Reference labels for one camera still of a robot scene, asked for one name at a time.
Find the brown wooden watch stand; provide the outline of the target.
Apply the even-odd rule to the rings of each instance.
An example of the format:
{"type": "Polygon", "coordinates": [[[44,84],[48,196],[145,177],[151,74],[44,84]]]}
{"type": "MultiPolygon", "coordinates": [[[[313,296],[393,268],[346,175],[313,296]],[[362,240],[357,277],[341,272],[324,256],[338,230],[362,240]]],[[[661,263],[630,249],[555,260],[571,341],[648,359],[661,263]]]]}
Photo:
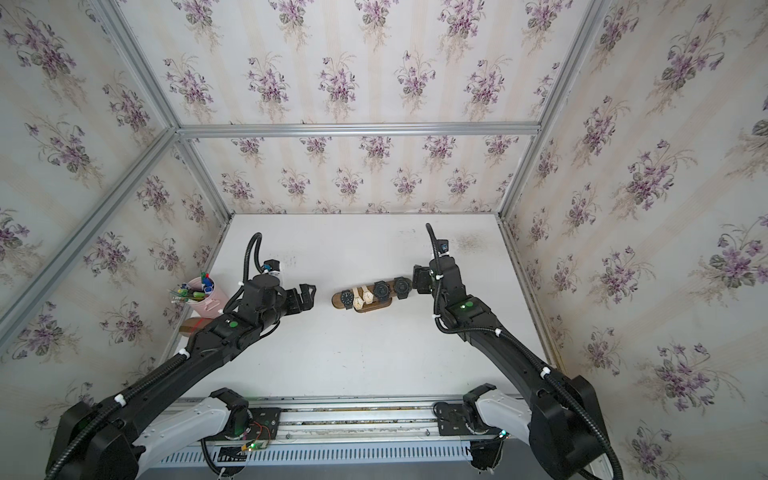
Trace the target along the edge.
{"type": "Polygon", "coordinates": [[[387,308],[394,299],[407,299],[412,290],[412,281],[400,276],[389,281],[379,280],[370,285],[341,290],[332,296],[331,304],[339,310],[354,310],[363,314],[387,308]]]}

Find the dark grey strap watch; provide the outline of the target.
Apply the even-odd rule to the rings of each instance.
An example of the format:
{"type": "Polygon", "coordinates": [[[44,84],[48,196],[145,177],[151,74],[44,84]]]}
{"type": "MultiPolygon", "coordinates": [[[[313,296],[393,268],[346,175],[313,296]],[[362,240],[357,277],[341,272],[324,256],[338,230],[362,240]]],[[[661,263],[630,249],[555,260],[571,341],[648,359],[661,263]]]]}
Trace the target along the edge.
{"type": "Polygon", "coordinates": [[[354,306],[354,293],[352,290],[343,290],[339,295],[339,300],[344,309],[351,309],[354,306]]]}

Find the black square digital watch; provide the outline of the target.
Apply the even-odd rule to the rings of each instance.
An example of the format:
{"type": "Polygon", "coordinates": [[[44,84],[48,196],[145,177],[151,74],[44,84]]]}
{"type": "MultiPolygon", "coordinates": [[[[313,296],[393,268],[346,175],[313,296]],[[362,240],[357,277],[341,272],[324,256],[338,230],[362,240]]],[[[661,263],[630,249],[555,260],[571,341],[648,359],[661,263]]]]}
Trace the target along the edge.
{"type": "Polygon", "coordinates": [[[386,281],[374,283],[373,295],[379,303],[387,303],[391,300],[391,287],[386,281]]]}

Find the black round bracelet watch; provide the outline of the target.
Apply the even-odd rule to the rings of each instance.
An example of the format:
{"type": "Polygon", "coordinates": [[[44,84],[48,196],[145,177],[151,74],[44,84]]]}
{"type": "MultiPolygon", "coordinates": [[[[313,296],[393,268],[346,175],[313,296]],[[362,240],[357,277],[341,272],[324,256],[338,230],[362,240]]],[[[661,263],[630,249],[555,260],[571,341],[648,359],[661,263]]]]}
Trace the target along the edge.
{"type": "Polygon", "coordinates": [[[396,277],[393,280],[393,291],[399,300],[407,299],[412,290],[411,280],[406,277],[396,277]]]}

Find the beige band smartwatch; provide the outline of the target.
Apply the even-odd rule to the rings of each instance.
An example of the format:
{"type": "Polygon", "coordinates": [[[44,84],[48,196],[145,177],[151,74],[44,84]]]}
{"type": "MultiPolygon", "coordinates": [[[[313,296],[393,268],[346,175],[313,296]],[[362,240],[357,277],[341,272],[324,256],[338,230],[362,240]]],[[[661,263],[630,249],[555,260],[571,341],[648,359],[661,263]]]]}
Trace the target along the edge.
{"type": "Polygon", "coordinates": [[[361,297],[362,297],[362,300],[363,300],[365,305],[370,305],[370,304],[372,304],[374,302],[374,295],[368,289],[367,286],[362,286],[361,287],[361,292],[362,292],[361,297]]]}

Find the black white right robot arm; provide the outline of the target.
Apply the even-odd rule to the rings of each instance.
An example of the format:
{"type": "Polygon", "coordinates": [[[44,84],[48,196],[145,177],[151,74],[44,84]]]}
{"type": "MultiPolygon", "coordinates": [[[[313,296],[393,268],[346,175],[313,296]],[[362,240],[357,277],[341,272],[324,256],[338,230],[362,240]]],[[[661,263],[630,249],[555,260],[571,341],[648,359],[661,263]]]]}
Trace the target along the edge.
{"type": "Polygon", "coordinates": [[[584,377],[570,378],[549,365],[506,329],[493,310],[467,292],[458,265],[446,255],[414,268],[413,284],[433,298],[438,330],[457,335],[484,354],[512,383],[527,405],[516,420],[511,399],[491,385],[465,397],[468,417],[484,427],[519,429],[543,470],[553,479],[587,477],[587,466],[606,456],[616,479],[623,476],[597,393],[584,377]]]}

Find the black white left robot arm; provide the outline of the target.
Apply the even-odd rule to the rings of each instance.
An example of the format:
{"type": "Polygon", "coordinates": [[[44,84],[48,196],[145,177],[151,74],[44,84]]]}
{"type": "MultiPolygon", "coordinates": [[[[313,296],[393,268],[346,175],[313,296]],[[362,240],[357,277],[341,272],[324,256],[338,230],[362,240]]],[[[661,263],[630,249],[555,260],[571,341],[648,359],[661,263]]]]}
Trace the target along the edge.
{"type": "Polygon", "coordinates": [[[191,334],[187,345],[120,392],[60,418],[47,462],[48,479],[136,479],[187,445],[247,426],[247,401],[221,388],[164,421],[158,416],[206,376],[274,332],[282,317],[309,311],[316,288],[285,289],[260,273],[241,283],[222,313],[191,334]]]}

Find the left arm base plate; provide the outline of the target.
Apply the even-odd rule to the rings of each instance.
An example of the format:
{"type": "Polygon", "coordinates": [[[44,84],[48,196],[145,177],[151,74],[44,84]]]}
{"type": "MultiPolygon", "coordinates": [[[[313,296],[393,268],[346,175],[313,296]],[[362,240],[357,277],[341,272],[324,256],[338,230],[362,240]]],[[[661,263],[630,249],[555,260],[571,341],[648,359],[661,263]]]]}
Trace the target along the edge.
{"type": "Polygon", "coordinates": [[[238,410],[226,421],[222,432],[208,437],[212,441],[271,441],[277,436],[282,410],[250,408],[238,410]]]}

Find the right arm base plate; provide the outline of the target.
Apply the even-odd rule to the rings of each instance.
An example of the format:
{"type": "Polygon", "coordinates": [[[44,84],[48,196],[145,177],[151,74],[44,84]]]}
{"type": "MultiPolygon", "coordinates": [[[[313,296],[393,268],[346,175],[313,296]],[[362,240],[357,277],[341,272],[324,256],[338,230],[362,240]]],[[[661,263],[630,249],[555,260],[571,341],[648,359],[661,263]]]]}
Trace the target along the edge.
{"type": "Polygon", "coordinates": [[[432,413],[437,421],[438,433],[441,437],[479,436],[485,431],[473,430],[465,415],[461,403],[435,402],[432,413]]]}

